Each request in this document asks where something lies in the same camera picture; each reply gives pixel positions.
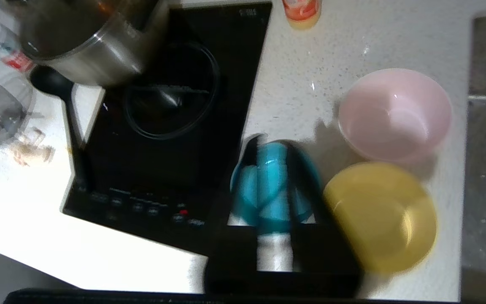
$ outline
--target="induction cooktop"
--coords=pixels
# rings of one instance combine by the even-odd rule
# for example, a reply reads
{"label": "induction cooktop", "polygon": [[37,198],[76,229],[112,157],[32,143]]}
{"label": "induction cooktop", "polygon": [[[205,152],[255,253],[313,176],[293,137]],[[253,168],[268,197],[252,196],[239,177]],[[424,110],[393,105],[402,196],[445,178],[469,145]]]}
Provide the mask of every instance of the induction cooktop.
{"label": "induction cooktop", "polygon": [[149,71],[107,90],[83,151],[91,187],[73,184],[63,212],[208,254],[216,211],[231,200],[271,8],[171,10]]}

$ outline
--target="pink bowl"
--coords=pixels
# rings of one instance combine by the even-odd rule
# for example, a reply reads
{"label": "pink bowl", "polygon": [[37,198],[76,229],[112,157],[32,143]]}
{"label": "pink bowl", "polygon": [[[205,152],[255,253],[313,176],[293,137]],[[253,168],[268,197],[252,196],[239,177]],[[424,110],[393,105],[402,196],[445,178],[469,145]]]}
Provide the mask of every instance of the pink bowl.
{"label": "pink bowl", "polygon": [[451,125],[446,91],[430,77],[385,69],[359,79],[339,109],[346,141],[370,160],[411,163],[442,142]]}

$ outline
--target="speckled countertop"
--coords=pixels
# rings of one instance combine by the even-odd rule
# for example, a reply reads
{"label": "speckled countertop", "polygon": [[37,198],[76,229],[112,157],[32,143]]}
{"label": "speckled countertop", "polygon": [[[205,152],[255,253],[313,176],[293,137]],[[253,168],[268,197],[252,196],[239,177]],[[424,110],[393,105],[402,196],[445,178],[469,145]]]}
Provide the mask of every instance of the speckled countertop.
{"label": "speckled countertop", "polygon": [[[486,11],[486,0],[324,0],[318,24],[302,32],[289,27],[280,0],[274,4],[245,136],[302,142],[324,182],[358,160],[339,134],[335,108],[359,77],[383,68],[414,69],[448,92],[449,136],[429,161],[408,168],[434,198],[436,245],[407,273],[369,276],[361,296],[459,300],[471,20]],[[75,90],[83,130],[102,92]],[[32,124],[58,152],[42,168],[21,168],[0,152],[0,253],[81,288],[201,292],[203,256],[59,212],[71,176],[62,105],[40,93],[36,98],[46,119]]]}

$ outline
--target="black ladle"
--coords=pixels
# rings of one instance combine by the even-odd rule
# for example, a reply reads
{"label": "black ladle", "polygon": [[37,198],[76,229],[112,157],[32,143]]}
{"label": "black ladle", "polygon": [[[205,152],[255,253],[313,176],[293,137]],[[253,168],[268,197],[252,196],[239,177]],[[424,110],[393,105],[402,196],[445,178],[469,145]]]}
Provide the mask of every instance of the black ladle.
{"label": "black ladle", "polygon": [[78,141],[78,120],[73,106],[73,86],[75,83],[65,78],[51,67],[37,65],[30,75],[31,84],[39,91],[49,95],[55,95],[65,103],[67,121],[69,122],[71,137],[71,152],[75,169],[75,185],[77,190],[86,192],[89,190],[82,150]]}

